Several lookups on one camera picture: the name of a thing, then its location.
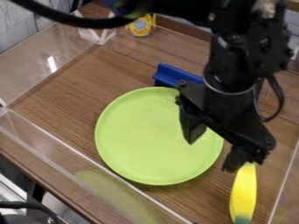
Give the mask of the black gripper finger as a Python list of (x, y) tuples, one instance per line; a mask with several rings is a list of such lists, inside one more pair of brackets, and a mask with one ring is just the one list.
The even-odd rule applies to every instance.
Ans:
[(225, 157), (221, 170), (224, 172), (236, 172), (245, 163), (253, 163), (253, 157), (245, 146), (233, 145)]
[(180, 106), (180, 125), (186, 143), (193, 144), (204, 134), (206, 125), (197, 111), (185, 106)]

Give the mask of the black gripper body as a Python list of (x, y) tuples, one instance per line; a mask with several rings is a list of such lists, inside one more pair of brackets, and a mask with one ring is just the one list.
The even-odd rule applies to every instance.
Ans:
[(206, 84), (181, 80), (176, 104), (196, 110), (206, 129), (231, 144), (245, 146), (255, 162), (261, 165), (276, 147), (276, 140), (257, 117), (251, 91), (227, 94)]

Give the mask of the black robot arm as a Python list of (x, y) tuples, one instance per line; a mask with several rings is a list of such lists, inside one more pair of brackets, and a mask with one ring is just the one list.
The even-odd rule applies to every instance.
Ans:
[(213, 130), (231, 143), (225, 172), (261, 164), (276, 147), (265, 123), (285, 104), (276, 72), (287, 69), (293, 55), (287, 0), (101, 1), (122, 18), (158, 13), (210, 29), (202, 83), (180, 80), (176, 86), (182, 136), (192, 144)]

